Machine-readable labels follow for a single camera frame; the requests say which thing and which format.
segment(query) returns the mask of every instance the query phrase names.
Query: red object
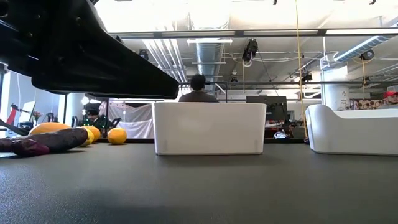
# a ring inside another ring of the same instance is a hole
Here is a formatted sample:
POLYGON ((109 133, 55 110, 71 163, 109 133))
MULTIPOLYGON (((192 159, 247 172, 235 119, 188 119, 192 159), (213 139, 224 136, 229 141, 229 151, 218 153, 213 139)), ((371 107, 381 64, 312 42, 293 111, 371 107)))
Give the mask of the red object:
POLYGON ((393 95, 398 95, 398 92, 396 92, 396 91, 387 91, 387 92, 385 92, 384 97, 387 98, 387 97, 393 96, 393 95))
POLYGON ((15 115, 17 114, 17 110, 15 108, 11 108, 10 116, 7 119, 7 124, 14 125, 15 115))

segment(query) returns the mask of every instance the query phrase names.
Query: yellow ball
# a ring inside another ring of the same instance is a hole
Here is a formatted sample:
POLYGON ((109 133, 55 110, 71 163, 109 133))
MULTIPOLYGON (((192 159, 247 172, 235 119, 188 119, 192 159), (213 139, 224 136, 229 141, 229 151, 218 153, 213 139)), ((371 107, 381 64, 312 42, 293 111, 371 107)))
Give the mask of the yellow ball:
POLYGON ((108 132, 108 141, 111 144, 123 144, 127 139, 127 132, 123 128, 113 128, 108 132))
POLYGON ((94 141, 94 134, 89 129, 85 130, 87 131, 87 140, 80 147, 86 147, 94 141))
POLYGON ((94 126, 83 126, 83 128, 90 130, 94 134, 94 141, 97 141, 101 137, 101 131, 94 126))

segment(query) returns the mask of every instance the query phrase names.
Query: eggplant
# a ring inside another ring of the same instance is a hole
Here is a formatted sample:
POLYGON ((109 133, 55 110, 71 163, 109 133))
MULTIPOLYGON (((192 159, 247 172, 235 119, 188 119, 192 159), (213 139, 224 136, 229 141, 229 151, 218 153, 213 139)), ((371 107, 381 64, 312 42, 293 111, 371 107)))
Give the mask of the eggplant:
POLYGON ((11 139, 0 139, 0 152, 11 152, 11 139))
POLYGON ((64 152, 81 146, 87 140, 88 134, 84 128, 68 128, 51 133, 33 134, 18 139, 31 139, 47 146, 51 152, 64 152))
POLYGON ((32 157, 46 155, 50 149, 31 139, 18 139, 12 141, 11 151, 21 157, 32 157))

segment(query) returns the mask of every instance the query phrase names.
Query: white ceiling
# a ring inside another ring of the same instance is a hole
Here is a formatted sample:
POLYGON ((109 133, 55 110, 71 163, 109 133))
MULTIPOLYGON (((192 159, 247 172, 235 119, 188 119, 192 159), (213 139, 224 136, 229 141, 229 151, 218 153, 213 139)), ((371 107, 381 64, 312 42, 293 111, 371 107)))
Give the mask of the white ceiling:
MULTIPOLYGON (((214 0, 132 0, 116 2, 114 0, 100 0, 96 4, 98 14, 102 18, 108 32, 139 32, 156 30, 160 22, 171 22, 177 30, 189 30, 188 19, 190 4, 192 1, 200 1, 207 7, 212 7, 214 0)), ((295 29, 296 14, 294 0, 280 0, 276 6, 273 0, 220 0, 224 1, 223 12, 229 12, 230 29, 295 29)), ((299 26, 301 29, 321 28, 360 28, 360 27, 388 27, 398 20, 398 1, 377 0, 370 6, 369 0, 298 0, 299 26)), ((212 14, 203 11, 203 17, 211 19, 212 14)), ((369 37, 328 37, 326 38, 326 51, 337 52, 348 50, 369 37)), ((124 40, 132 50, 145 49, 141 40, 124 40)), ((195 61, 195 45, 187 44, 186 39, 177 39, 178 47, 184 65, 195 68, 191 63, 195 61)), ((231 59, 231 55, 241 58, 244 46, 248 40, 235 38, 231 45, 225 44, 227 64, 222 65, 220 75, 227 79, 233 69, 238 73, 239 81, 243 78, 242 65, 231 59)), ((257 38, 259 50, 268 52, 262 54, 266 58, 294 58, 297 54, 272 54, 271 52, 294 52, 297 50, 297 39, 293 37, 257 38)), ((322 52, 322 37, 300 38, 301 51, 322 52)), ((396 46, 398 37, 375 47, 376 58, 366 64, 366 75, 377 75, 380 70, 393 65, 398 61, 381 60, 380 58, 398 58, 396 46)), ((316 53, 305 54, 305 57, 315 57, 316 53)), ((302 64, 309 61, 305 58, 302 64)), ((265 64, 271 78, 274 81, 289 79, 289 74, 299 67, 298 60, 265 64)), ((348 62, 349 78, 354 80, 363 76, 362 65, 353 61, 348 62)), ((253 62, 249 68, 245 68, 245 80, 268 81, 269 77, 264 73, 262 62, 253 62)))

